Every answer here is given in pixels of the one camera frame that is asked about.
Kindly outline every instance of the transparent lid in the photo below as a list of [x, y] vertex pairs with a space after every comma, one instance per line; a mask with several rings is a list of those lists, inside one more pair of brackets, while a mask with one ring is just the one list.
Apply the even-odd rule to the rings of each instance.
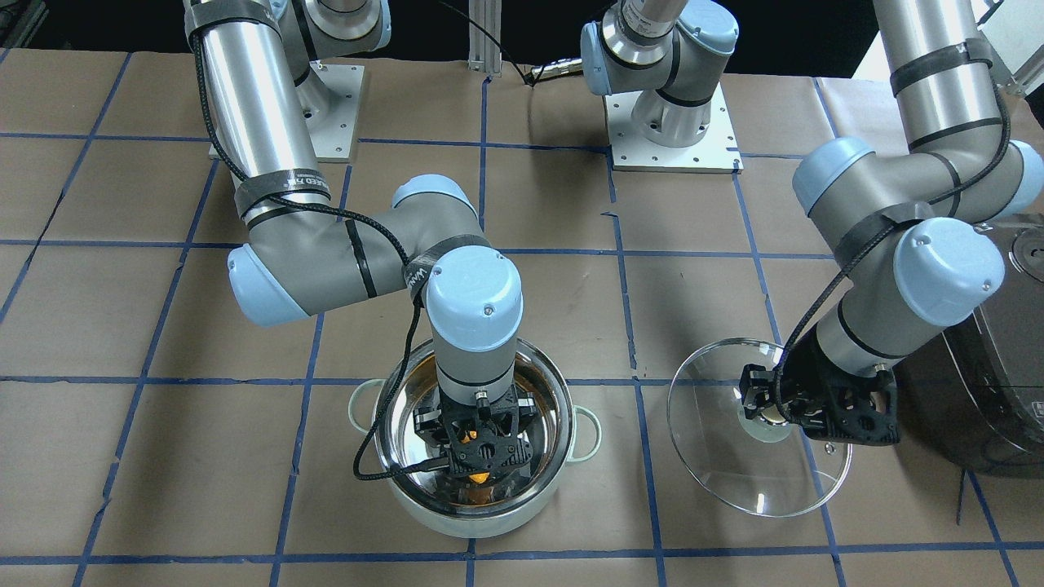
[[696, 482], [721, 501], [769, 518], [825, 503], [852, 463], [849, 444], [809, 440], [800, 426], [782, 420], [744, 417], [743, 366], [772, 369], [782, 351], [750, 338], [708, 345], [682, 363], [667, 398], [671, 441]]

